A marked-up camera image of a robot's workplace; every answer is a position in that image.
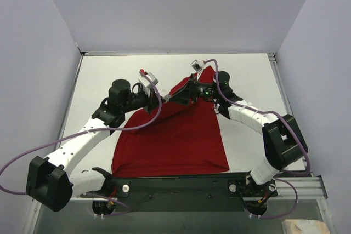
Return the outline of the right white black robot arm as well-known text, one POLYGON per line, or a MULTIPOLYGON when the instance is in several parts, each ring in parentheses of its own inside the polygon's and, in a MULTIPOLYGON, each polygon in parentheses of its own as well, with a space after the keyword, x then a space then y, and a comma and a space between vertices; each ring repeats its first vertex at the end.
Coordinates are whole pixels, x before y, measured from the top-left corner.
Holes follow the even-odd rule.
POLYGON ((202 98, 214 104, 218 113, 237 121, 263 136, 263 161, 246 175, 246 185, 261 186, 270 182, 287 166, 308 152, 301 131, 291 115, 277 117, 273 113, 261 113, 237 96, 229 86, 230 74, 219 71, 212 83, 202 83, 191 75, 186 83, 175 91, 170 102, 190 105, 202 98))

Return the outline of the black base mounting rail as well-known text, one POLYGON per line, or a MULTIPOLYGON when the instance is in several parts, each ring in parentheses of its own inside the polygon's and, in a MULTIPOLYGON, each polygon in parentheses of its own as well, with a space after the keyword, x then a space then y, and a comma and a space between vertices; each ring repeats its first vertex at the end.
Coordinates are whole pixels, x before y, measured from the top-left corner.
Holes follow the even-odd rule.
POLYGON ((132 212, 240 212, 245 206, 265 213, 276 197, 273 180, 256 186, 244 173, 168 177, 109 177, 93 192, 125 204, 132 212))

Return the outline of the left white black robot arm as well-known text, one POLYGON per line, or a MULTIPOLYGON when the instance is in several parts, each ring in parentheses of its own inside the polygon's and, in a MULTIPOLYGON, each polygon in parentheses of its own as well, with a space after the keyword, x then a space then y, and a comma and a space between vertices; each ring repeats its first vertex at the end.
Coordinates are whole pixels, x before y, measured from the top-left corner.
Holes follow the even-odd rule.
POLYGON ((63 209, 75 195, 89 191, 103 197, 109 195, 112 182, 103 173, 93 168, 80 174, 73 174, 73 170, 97 144, 119 130, 126 113, 161 108, 163 101, 157 84, 152 73, 139 76, 137 93, 127 80, 113 81, 108 96, 77 134, 70 135, 67 143, 45 158, 37 156, 30 162, 26 194, 54 212, 63 209))

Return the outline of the aluminium frame rail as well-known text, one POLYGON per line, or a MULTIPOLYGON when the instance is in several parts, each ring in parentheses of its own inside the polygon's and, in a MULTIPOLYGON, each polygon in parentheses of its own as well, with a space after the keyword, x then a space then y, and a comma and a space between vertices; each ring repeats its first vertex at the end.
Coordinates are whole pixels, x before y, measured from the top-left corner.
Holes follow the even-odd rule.
POLYGON ((321 176, 279 178, 276 180, 278 198, 295 199, 328 199, 324 181, 321 176))

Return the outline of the red cloth garment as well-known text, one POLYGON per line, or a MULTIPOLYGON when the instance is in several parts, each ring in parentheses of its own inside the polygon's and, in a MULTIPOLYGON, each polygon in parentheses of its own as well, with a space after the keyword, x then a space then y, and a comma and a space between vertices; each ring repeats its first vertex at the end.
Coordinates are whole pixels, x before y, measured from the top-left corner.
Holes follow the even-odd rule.
POLYGON ((147 127, 122 131, 111 164, 113 176, 121 178, 228 170, 214 105, 202 98, 189 106, 163 104, 147 127))

